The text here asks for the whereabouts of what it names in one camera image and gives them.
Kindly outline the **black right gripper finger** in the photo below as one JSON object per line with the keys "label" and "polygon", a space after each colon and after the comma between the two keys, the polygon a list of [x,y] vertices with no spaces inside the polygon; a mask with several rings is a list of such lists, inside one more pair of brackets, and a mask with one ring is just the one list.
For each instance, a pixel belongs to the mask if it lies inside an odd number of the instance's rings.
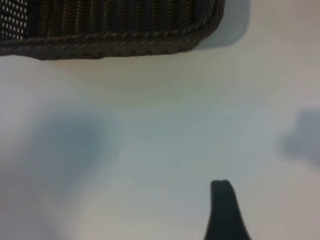
{"label": "black right gripper finger", "polygon": [[205,240],[249,240],[236,193],[228,180],[210,184],[210,216]]}

